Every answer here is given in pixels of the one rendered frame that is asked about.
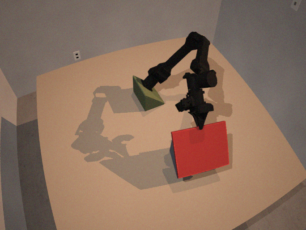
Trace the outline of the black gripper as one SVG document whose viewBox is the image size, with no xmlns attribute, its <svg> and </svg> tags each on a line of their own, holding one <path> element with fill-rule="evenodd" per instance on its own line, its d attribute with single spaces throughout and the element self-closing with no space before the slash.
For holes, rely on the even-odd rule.
<svg viewBox="0 0 306 230">
<path fill-rule="evenodd" d="M 199 126 L 199 129 L 202 130 L 207 114 L 209 111 L 214 111 L 213 105 L 211 103 L 204 102 L 203 89 L 188 90 L 187 95 L 189 94 L 192 95 L 196 106 L 192 107 L 191 105 L 191 107 L 188 107 L 185 109 L 185 111 L 190 110 L 188 113 L 193 116 L 196 126 Z"/>
</svg>

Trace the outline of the red lid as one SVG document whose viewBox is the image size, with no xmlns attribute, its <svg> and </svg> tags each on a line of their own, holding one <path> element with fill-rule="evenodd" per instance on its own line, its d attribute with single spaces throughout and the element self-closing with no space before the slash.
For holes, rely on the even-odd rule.
<svg viewBox="0 0 306 230">
<path fill-rule="evenodd" d="M 171 132 L 177 177 L 183 178 L 229 164 L 226 122 Z"/>
</svg>

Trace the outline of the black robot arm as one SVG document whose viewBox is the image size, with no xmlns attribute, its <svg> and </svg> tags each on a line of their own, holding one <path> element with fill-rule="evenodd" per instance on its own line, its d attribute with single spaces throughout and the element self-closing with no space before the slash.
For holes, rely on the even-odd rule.
<svg viewBox="0 0 306 230">
<path fill-rule="evenodd" d="M 192 60 L 190 69 L 194 72 L 190 74 L 186 72 L 183 79 L 187 80 L 187 88 L 200 89 L 210 88 L 217 85 L 216 72 L 210 70 L 208 63 L 208 49 L 210 41 L 197 32 L 191 32 L 186 38 L 185 44 L 178 49 L 166 62 L 160 63 L 152 67 L 148 71 L 148 77 L 141 82 L 143 86 L 150 91 L 159 82 L 160 84 L 167 80 L 171 75 L 172 68 L 179 63 L 190 51 L 197 50 L 196 58 Z M 186 94 L 187 98 L 183 98 L 175 104 L 179 112 L 183 112 L 188 107 L 196 106 L 191 94 Z"/>
</svg>

